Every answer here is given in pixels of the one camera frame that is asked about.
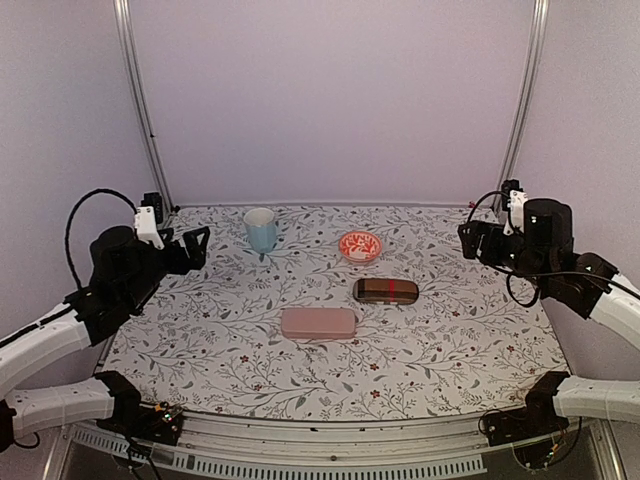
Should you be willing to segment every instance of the pink box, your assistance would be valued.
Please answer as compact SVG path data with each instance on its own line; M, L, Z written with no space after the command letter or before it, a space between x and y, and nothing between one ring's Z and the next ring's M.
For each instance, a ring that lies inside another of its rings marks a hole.
M349 308L286 308L282 334L299 340L343 340L356 334L356 314Z

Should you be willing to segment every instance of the cup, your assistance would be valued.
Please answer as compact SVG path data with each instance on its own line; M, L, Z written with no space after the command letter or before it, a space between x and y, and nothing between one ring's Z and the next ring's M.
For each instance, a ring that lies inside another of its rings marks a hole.
M276 214L268 208L253 208L244 215L244 226L251 248L258 253L269 253L278 240Z

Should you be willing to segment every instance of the red and white bowl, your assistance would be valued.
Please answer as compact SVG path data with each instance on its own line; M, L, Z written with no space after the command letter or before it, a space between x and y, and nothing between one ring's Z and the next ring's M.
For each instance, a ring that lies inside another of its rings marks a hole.
M382 252L382 242L373 233L349 232L340 239L340 253L353 263L367 263Z

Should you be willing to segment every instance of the white wall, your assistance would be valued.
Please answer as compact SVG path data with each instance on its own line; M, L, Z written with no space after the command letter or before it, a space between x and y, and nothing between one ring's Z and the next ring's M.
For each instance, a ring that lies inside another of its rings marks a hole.
M533 1L131 2L178 204L463 203L495 186Z
M74 290L63 235L80 196L111 187L138 201L154 187L111 0L2 2L0 105L3 337ZM131 222L130 209L118 200L85 204L72 232L83 280L91 270L90 242L109 226ZM82 380L92 372L95 353L68 357L28 385ZM0 455L2 478L14 478L11 465L20 462L27 462L34 475L42 474L44 450L18 453Z
M551 2L516 178L571 205L576 251L640 285L640 6ZM546 305L575 373L640 380L640 352L553 301Z

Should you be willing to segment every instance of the table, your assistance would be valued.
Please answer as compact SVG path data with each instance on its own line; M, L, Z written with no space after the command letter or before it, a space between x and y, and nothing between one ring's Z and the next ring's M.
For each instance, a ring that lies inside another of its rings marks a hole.
M207 265L168 276L104 364L144 400L264 419L444 417L521 406L540 375L567 368L539 304L520 307L503 275L462 258L456 228L468 209L276 206L278 245L258 255L244 238L248 208L185 208L173 219L177 233L211 228ZM381 238L379 259L341 257L338 240L351 230ZM420 299L363 306L351 293L362 277L413 280ZM523 283L514 290L531 295ZM356 337L284 338L281 310L305 306L354 309Z

